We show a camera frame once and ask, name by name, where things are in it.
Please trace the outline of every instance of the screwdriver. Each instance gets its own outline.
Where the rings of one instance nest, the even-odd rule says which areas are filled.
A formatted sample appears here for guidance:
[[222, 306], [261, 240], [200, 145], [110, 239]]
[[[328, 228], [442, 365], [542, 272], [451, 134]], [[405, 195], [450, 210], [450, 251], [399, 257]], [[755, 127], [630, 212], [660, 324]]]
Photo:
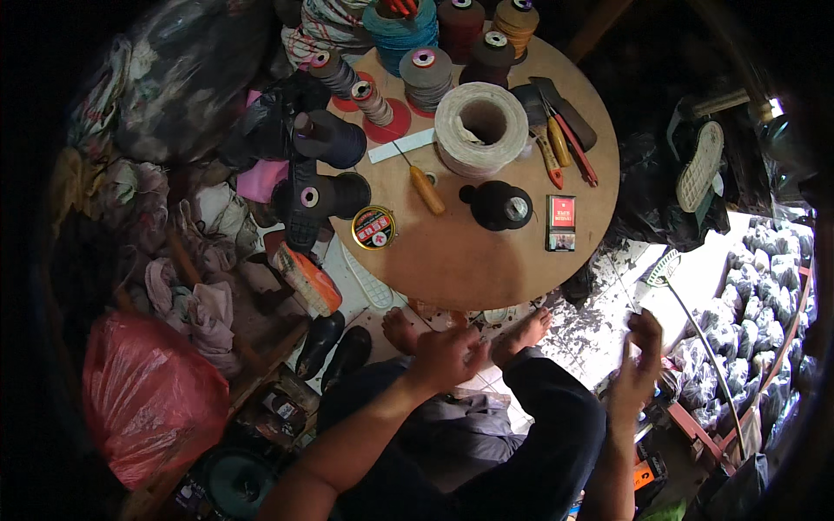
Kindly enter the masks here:
[[409, 164], [409, 173], [411, 174], [411, 184], [417, 188], [417, 193], [420, 194], [420, 197], [423, 198], [423, 202], [429, 210], [434, 215], [440, 215], [446, 211], [446, 206], [443, 204], [443, 199], [440, 198], [440, 195], [435, 190], [435, 187], [431, 185], [431, 181], [428, 177], [423, 173], [422, 170], [411, 164], [411, 161], [405, 156], [402, 150], [399, 149], [397, 146], [396, 141], [392, 141], [394, 146], [397, 148], [397, 152], [405, 159], [405, 162]]

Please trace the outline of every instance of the red handle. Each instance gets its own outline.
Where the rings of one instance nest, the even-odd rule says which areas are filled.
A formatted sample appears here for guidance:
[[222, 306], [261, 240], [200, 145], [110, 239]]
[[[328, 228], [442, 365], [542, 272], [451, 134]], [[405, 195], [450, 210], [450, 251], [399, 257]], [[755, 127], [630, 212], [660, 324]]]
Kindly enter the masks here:
[[571, 147], [573, 147], [573, 153], [576, 155], [577, 162], [580, 165], [580, 168], [584, 170], [585, 177], [587, 178], [588, 184], [592, 187], [595, 187], [599, 184], [599, 180], [596, 178], [596, 172], [594, 172], [594, 168], [590, 165], [588, 158], [585, 156], [585, 153], [582, 152], [582, 147], [579, 145], [579, 142], [576, 141], [576, 136], [571, 132], [570, 127], [568, 124], [565, 123], [565, 120], [562, 119], [561, 115], [554, 114], [554, 118], [556, 121], [559, 122], [559, 127], [562, 129], [562, 133], [568, 138]]

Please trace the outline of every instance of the pink fabric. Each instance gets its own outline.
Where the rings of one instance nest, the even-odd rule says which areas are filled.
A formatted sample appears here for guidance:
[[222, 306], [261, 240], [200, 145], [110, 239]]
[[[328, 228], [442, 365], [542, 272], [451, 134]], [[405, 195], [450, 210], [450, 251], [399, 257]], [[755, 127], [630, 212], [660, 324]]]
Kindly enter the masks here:
[[248, 108], [249, 105], [252, 104], [253, 101], [260, 98], [261, 92], [256, 90], [250, 90], [249, 95], [246, 97], [246, 107]]
[[287, 178], [289, 161], [260, 159], [251, 170], [238, 176], [238, 195], [257, 203], [272, 199], [275, 185]]

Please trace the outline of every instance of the metal rod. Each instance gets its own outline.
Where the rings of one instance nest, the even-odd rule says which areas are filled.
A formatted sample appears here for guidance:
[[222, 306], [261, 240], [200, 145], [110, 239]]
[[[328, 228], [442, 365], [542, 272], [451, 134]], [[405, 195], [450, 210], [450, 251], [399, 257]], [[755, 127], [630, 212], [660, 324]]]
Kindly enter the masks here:
[[732, 415], [732, 421], [736, 425], [736, 437], [738, 438], [738, 449], [739, 449], [739, 452], [741, 453], [741, 461], [743, 462], [747, 459], [747, 452], [744, 449], [744, 439], [741, 436], [741, 422], [738, 421], [738, 413], [736, 412], [736, 405], [732, 402], [732, 395], [730, 395], [730, 388], [727, 387], [727, 381], [724, 378], [724, 374], [718, 368], [718, 362], [716, 361], [716, 356], [712, 353], [712, 348], [710, 347], [710, 344], [706, 341], [706, 336], [704, 335], [704, 332], [701, 331], [701, 326], [698, 325], [698, 323], [692, 317], [692, 314], [689, 313], [689, 308], [686, 306], [686, 304], [683, 303], [683, 300], [681, 300], [681, 296], [678, 294], [677, 291], [675, 291], [675, 288], [672, 287], [672, 282], [671, 282], [671, 280], [669, 280], [668, 277], [666, 277], [666, 283], [669, 284], [669, 289], [672, 291], [672, 294], [675, 295], [675, 298], [677, 298], [678, 302], [681, 303], [681, 307], [683, 308], [684, 312], [686, 313], [686, 317], [689, 319], [689, 323], [692, 324], [692, 326], [695, 327], [695, 330], [698, 332], [698, 337], [704, 343], [704, 349], [706, 349], [706, 356], [709, 357], [710, 363], [712, 364], [712, 367], [716, 370], [716, 374], [718, 375], [719, 387], [721, 387], [721, 391], [724, 393], [724, 396], [726, 396], [726, 398], [727, 398], [727, 404], [728, 404], [728, 407], [730, 408], [730, 414]]

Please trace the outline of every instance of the white tile floor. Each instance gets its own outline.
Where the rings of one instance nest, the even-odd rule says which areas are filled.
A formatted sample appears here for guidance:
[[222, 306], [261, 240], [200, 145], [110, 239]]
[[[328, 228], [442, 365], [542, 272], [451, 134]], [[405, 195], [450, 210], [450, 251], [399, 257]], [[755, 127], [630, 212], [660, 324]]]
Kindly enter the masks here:
[[[748, 219], [748, 216], [731, 214], [732, 228], [727, 236], [710, 232], [704, 246], [683, 255], [674, 280], [680, 281], [678, 285], [681, 287], [678, 290], [684, 293], [687, 305], [697, 308], [715, 296], [718, 285], [722, 282], [726, 252], [737, 239], [736, 235], [740, 236], [746, 230]], [[545, 356], [565, 368], [587, 388], [593, 389], [612, 369], [618, 367], [628, 316], [643, 307], [650, 309], [658, 317], [665, 329], [664, 344], [670, 347], [680, 336], [686, 316], [668, 289], [649, 288], [639, 280], [653, 267], [665, 250], [664, 245], [631, 240], [625, 240], [613, 248], [600, 247], [595, 261], [591, 264], [591, 271], [595, 275], [594, 292], [581, 309], [567, 303], [561, 297], [558, 288], [539, 298], [535, 302], [536, 305], [544, 304], [553, 312], [550, 332], [539, 346]], [[374, 348], [369, 362], [396, 356], [397, 352], [382, 333], [382, 318], [388, 309], [371, 306], [364, 296], [344, 261], [338, 237], [334, 237], [329, 247], [324, 249], [323, 268], [342, 293], [343, 302], [339, 311], [345, 316], [345, 330], [360, 325], [371, 333]], [[434, 316], [428, 321], [423, 320], [408, 308], [407, 298], [396, 292], [394, 306], [404, 309], [418, 331], [443, 330], [447, 327], [446, 313]], [[292, 313], [303, 313], [308, 309], [307, 303], [300, 296], [294, 297], [294, 301], [288, 301], [284, 305], [285, 312], [291, 310]], [[518, 304], [515, 307], [514, 320], [496, 325], [484, 322], [482, 315], [470, 318], [470, 321], [481, 327], [483, 338], [492, 339], [499, 337], [513, 323], [517, 323], [534, 309], [535, 307], [529, 303]], [[325, 367], [333, 352], [329, 355]], [[295, 367], [299, 353], [300, 348], [288, 361], [290, 367]], [[323, 373], [322, 369], [322, 373], [308, 382], [310, 387], [319, 393]], [[461, 387], [509, 394], [512, 397], [509, 415], [513, 430], [526, 433], [530, 428], [531, 416], [524, 412], [518, 400], [504, 384], [501, 371], [494, 365], [485, 367], [475, 378], [463, 383]]]

